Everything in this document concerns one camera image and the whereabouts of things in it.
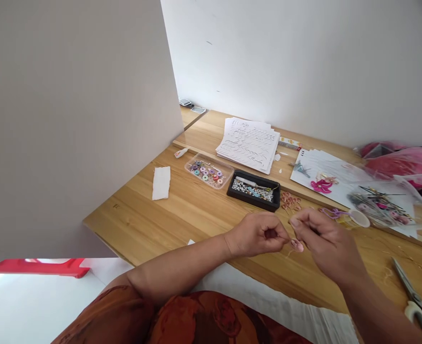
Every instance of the black tray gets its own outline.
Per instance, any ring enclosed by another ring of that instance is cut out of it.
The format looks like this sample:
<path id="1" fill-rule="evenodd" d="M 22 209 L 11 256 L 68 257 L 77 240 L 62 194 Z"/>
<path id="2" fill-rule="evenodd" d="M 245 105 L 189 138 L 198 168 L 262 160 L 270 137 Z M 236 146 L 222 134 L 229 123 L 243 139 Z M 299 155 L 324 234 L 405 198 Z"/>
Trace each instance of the black tray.
<path id="1" fill-rule="evenodd" d="M 241 177 L 251 182 L 255 182 L 259 186 L 269 187 L 271 189 L 274 189 L 273 202 L 268 202 L 261 198 L 255 197 L 253 195 L 242 193 L 241 191 L 238 191 L 238 190 L 233 190 L 231 187 L 236 177 Z M 228 183 L 227 195 L 274 213 L 280 207 L 281 186 L 279 185 L 279 183 L 271 181 L 269 179 L 253 175 L 253 174 L 244 172 L 242 170 L 236 170 L 235 173 L 233 173 L 230 183 Z"/>

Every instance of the glue bottle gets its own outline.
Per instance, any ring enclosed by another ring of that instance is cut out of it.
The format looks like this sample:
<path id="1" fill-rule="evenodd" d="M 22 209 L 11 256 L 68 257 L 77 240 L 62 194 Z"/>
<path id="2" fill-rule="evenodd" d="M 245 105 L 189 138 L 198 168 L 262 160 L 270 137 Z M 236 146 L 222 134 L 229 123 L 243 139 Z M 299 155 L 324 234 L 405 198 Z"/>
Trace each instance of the glue bottle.
<path id="1" fill-rule="evenodd" d="M 176 153 L 174 153 L 174 156 L 176 157 L 176 159 L 180 158 L 181 156 L 183 156 L 185 153 L 187 153 L 188 148 L 184 148 L 183 150 L 178 150 Z"/>

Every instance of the forearm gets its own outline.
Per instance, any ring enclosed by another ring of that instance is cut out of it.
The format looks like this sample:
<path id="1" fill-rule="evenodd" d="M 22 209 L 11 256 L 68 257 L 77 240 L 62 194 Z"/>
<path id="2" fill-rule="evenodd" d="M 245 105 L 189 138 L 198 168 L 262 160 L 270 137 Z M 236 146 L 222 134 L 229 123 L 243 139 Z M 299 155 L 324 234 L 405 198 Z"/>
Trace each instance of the forearm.
<path id="1" fill-rule="evenodd" d="M 422 344 L 421 330 L 396 308 L 370 276 L 341 290 L 365 343 Z"/>
<path id="2" fill-rule="evenodd" d="M 163 305 L 190 291 L 207 273 L 232 258 L 223 235 L 167 252 L 126 273 L 144 298 Z"/>

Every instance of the red chair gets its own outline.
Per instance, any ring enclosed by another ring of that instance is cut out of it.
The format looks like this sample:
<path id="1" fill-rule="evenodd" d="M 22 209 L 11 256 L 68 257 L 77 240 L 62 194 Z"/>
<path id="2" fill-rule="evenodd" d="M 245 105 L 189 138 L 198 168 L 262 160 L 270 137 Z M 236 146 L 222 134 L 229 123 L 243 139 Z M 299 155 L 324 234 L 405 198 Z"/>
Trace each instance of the red chair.
<path id="1" fill-rule="evenodd" d="M 84 277 L 90 268 L 81 268 L 84 258 L 69 259 L 65 263 L 42 263 L 37 259 L 6 259 L 0 262 L 0 273 L 34 274 L 34 275 L 59 275 Z"/>

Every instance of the white wall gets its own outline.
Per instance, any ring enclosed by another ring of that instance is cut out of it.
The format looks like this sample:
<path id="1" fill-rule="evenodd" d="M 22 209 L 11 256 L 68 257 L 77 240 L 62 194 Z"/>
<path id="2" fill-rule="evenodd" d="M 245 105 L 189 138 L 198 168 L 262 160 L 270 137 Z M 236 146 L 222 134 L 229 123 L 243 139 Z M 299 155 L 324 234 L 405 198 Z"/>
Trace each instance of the white wall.
<path id="1" fill-rule="evenodd" d="M 0 0 L 0 258 L 108 255 L 81 221 L 181 130 L 160 0 Z"/>
<path id="2" fill-rule="evenodd" d="M 422 143 L 422 0 L 162 0 L 178 93 L 344 145 Z"/>

